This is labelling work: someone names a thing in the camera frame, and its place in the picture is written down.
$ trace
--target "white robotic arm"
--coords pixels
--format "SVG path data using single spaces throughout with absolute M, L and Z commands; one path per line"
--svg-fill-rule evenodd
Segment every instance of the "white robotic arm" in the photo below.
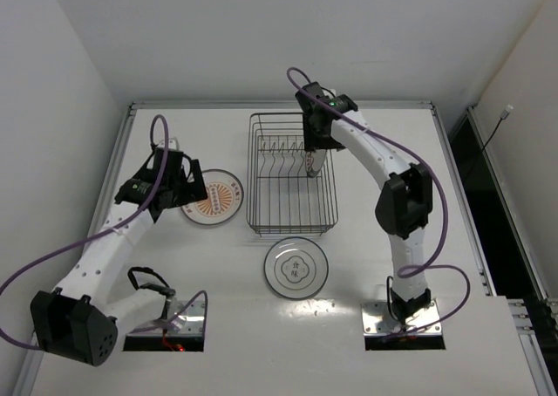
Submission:
M 361 126 L 368 127 L 361 112 L 351 110 L 344 115 Z M 331 123 L 331 137 L 350 150 L 372 175 L 380 189 L 391 178 L 391 174 L 402 174 L 411 168 L 407 160 L 383 141 L 374 139 L 341 119 Z M 424 262 L 424 235 L 423 228 L 412 231 L 406 239 L 397 235 L 388 235 L 394 273 L 406 265 L 421 265 Z M 427 289 L 424 271 L 411 278 L 394 276 L 392 289 L 405 301 L 423 295 Z
M 370 136 L 357 105 L 346 95 L 328 98 L 317 82 L 309 82 L 296 93 L 296 99 L 303 111 L 307 152 L 349 149 L 382 191 L 375 213 L 390 238 L 394 280 L 388 293 L 393 301 L 393 316 L 403 324 L 431 302 L 424 271 L 407 278 L 397 273 L 407 265 L 424 263 L 423 238 L 432 211 L 432 177 L 424 165 L 412 163 L 382 140 Z M 321 101 L 336 113 L 324 109 Z M 360 131 L 351 122 L 365 130 Z
M 110 229 L 111 234 L 92 242 L 53 292 L 39 291 L 33 298 L 31 316 L 38 345 L 45 352 L 101 365 L 119 338 L 150 320 L 166 319 L 172 314 L 169 308 L 175 292 L 166 285 L 135 284 L 137 290 L 131 296 L 112 304 L 107 300 L 134 247 L 162 211 L 208 198 L 199 162 L 178 150 L 176 140 L 170 140 L 168 145 L 165 167 L 162 145 L 153 146 L 152 155 L 120 188 L 99 231 Z M 183 167 L 185 158 L 190 165 L 188 176 Z M 161 170 L 157 185 L 154 181 Z M 138 206 L 147 203 L 148 196 L 153 199 L 137 214 Z

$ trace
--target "wire dish rack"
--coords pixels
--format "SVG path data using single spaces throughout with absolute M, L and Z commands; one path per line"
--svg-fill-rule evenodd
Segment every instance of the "wire dish rack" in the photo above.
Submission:
M 331 151 L 316 177 L 306 174 L 303 116 L 250 116 L 246 218 L 258 235 L 321 235 L 337 223 Z

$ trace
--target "white table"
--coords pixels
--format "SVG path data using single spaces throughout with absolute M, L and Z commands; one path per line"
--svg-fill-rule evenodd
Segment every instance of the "white table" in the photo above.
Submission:
M 248 227 L 246 203 L 233 220 L 216 228 L 202 228 L 178 209 L 168 210 L 142 239 L 129 265 L 154 268 L 182 298 L 200 289 L 208 291 L 204 352 L 115 352 L 98 368 L 45 354 L 32 394 L 536 394 L 507 301 L 486 296 L 481 284 L 482 256 L 463 217 L 437 117 L 427 104 L 361 102 L 360 106 L 374 129 L 421 154 L 445 188 L 450 229 L 439 261 L 459 265 L 473 286 L 466 307 L 443 323 L 446 350 L 364 350 L 359 307 L 385 297 L 391 254 L 374 216 L 378 187 L 343 151 L 334 154 L 339 222 L 316 239 L 330 262 L 330 276 L 316 299 L 332 299 L 335 307 L 317 300 L 292 302 L 269 291 L 262 264 L 274 241 L 261 239 Z M 148 155 L 149 125 L 155 114 L 165 115 L 171 135 L 179 139 L 182 150 L 200 159 L 202 168 L 226 169 L 245 183 L 248 117 L 272 111 L 266 105 L 153 107 L 139 106 L 123 125 L 99 200 L 97 224 L 115 188 Z M 277 107 L 286 111 L 283 105 Z M 440 228 L 435 194 L 426 254 L 434 249 Z M 442 314 L 462 298 L 465 287 L 458 274 L 437 271 L 426 276 Z M 129 291 L 121 276 L 113 295 Z M 25 379 L 29 388 L 32 375 Z

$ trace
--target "metal frame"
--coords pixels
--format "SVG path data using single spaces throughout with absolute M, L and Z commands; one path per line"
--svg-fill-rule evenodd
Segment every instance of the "metal frame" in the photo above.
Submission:
M 529 364 L 529 370 L 533 376 L 534 386 L 540 396 L 556 396 L 556 390 L 550 374 L 548 374 L 547 365 L 542 357 L 539 341 L 534 335 L 533 325 L 527 308 L 520 299 L 508 299 L 512 317 L 514 319 L 515 328 L 519 335 L 521 347 L 525 353 L 525 358 Z
M 440 138 L 440 143 L 446 162 L 450 171 L 452 182 L 456 187 L 458 192 L 459 207 L 461 208 L 462 215 L 466 220 L 467 231 L 469 232 L 469 239 L 474 244 L 477 255 L 476 258 L 480 267 L 484 269 L 484 264 L 486 261 L 484 259 L 484 254 L 480 251 L 480 242 L 476 236 L 476 232 L 473 229 L 472 217 L 467 206 L 466 200 L 464 199 L 465 193 L 459 181 L 459 176 L 457 173 L 457 167 L 455 161 L 453 160 L 453 155 L 449 147 L 449 142 L 446 137 L 446 132 L 442 126 L 440 118 L 433 107 L 432 103 L 429 101 L 358 101 L 358 104 L 362 108 L 376 108 L 376 109 L 430 109 L 432 110 L 432 117 L 434 119 L 434 124 L 438 131 L 438 136 Z M 110 206 L 112 201 L 112 191 L 114 190 L 115 183 L 118 177 L 120 165 L 124 158 L 124 150 L 126 150 L 126 145 L 130 137 L 130 132 L 132 130 L 133 119 L 136 115 L 137 110 L 140 109 L 209 109 L 209 108 L 229 108 L 229 109 L 241 109 L 241 108 L 254 108 L 258 107 L 263 110 L 265 109 L 281 109 L 281 108 L 296 108 L 297 105 L 295 101 L 148 101 L 148 102 L 137 102 L 133 103 L 127 110 L 122 120 L 122 124 L 119 129 L 119 134 L 116 139 L 114 149 L 112 150 L 111 160 L 106 172 L 106 176 L 103 182 L 101 193 L 99 195 L 99 200 L 97 207 L 92 218 L 92 223 L 89 232 L 96 231 L 100 227 L 100 223 L 105 217 L 106 211 Z M 485 276 L 489 279 L 489 284 L 492 284 L 488 270 L 484 270 Z M 521 344 L 529 349 L 529 353 L 526 357 L 531 372 L 536 380 L 534 369 L 536 372 L 541 372 L 544 375 L 546 367 L 543 369 L 544 361 L 542 360 L 542 355 L 536 339 L 533 341 L 530 338 L 525 344 L 524 340 L 521 340 Z M 17 378 L 16 385 L 14 387 L 13 394 L 16 396 L 27 396 L 31 395 L 35 380 L 37 378 L 38 370 L 43 358 L 42 352 L 30 352 L 24 359 L 24 363 L 20 374 Z
M 479 144 L 482 145 L 484 143 L 484 140 L 480 136 L 480 132 L 479 132 L 477 121 L 476 121 L 477 115 L 476 115 L 476 112 L 474 111 L 474 108 L 471 107 L 467 110 L 466 119 L 469 119 L 469 121 L 471 123 L 471 127 L 473 128 L 474 135 L 475 135 L 477 141 L 479 142 Z M 499 175 L 500 170 L 497 168 L 497 166 L 494 165 L 496 160 L 494 158 L 493 152 L 492 152 L 490 147 L 487 147 L 485 149 L 485 154 L 488 158 L 488 159 L 485 159 L 485 163 L 487 164 L 488 171 L 490 172 L 490 176 L 492 176 L 492 178 L 494 180 L 494 185 L 496 187 L 496 191 L 498 193 L 498 196 L 500 197 L 502 207 L 504 208 L 504 211 L 506 212 L 506 217 L 507 217 L 508 220 L 511 221 L 510 226 L 512 228 L 512 232 L 514 233 L 515 241 L 520 245 L 520 247 L 519 247 L 520 248 L 520 253 L 521 253 L 521 256 L 523 258 L 523 261 L 525 262 L 525 264 L 527 266 L 527 271 L 529 273 L 529 276 L 531 277 L 531 282 L 533 283 L 534 291 L 536 292 L 537 297 L 539 298 L 539 300 L 544 300 L 544 299 L 548 298 L 548 293 L 547 293 L 547 291 L 544 287 L 544 283 L 541 280 L 541 276 L 539 276 L 539 273 L 536 269 L 536 265 L 534 263 L 534 260 L 531 257 L 531 253 L 533 251 L 531 250 L 531 247 L 528 246 L 527 234 L 524 231 L 522 231 L 521 225 L 517 222 L 516 217 L 514 216 L 515 211 L 514 211 L 514 208 L 513 208 L 513 200 L 501 188 L 502 177 Z
M 487 258 L 485 257 L 485 253 L 482 250 L 482 245 L 480 244 L 477 229 L 474 226 L 473 215 L 471 214 L 471 209 L 469 208 L 469 203 L 465 196 L 465 189 L 463 188 L 463 184 L 461 184 L 457 164 L 455 163 L 452 149 L 450 147 L 450 142 L 447 138 L 446 130 L 444 130 L 444 127 L 442 126 L 438 111 L 435 107 L 432 108 L 432 117 L 434 118 L 434 125 L 436 126 L 436 130 L 438 131 L 438 137 L 442 145 L 442 150 L 444 151 L 444 156 L 446 157 L 447 166 L 450 170 L 452 183 L 455 186 L 457 200 L 459 203 L 459 208 L 461 209 L 461 215 L 463 215 L 463 220 L 465 221 L 465 227 L 469 236 L 469 242 L 471 242 L 473 246 L 473 253 L 477 262 L 477 266 L 479 267 L 481 281 L 485 286 L 486 294 L 488 296 L 496 296 L 496 289 L 494 288 L 493 279 L 490 276 Z
M 258 235 L 321 235 L 338 220 L 331 151 L 307 175 L 301 113 L 253 113 L 248 130 L 246 219 Z

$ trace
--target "white wall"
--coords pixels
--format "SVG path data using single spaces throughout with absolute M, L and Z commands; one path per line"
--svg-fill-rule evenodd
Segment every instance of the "white wall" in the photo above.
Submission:
M 547 0 L 483 93 L 477 115 L 484 139 L 507 104 L 514 112 L 488 149 L 548 291 L 558 297 L 558 0 Z
M 121 104 L 292 98 L 299 65 L 355 99 L 431 99 L 451 126 L 542 0 L 58 0 Z
M 0 0 L 0 282 L 86 234 L 123 109 L 56 0 Z M 29 304 L 78 252 L 36 267 L 0 298 L 0 325 L 31 337 Z M 0 340 L 0 395 L 24 351 Z

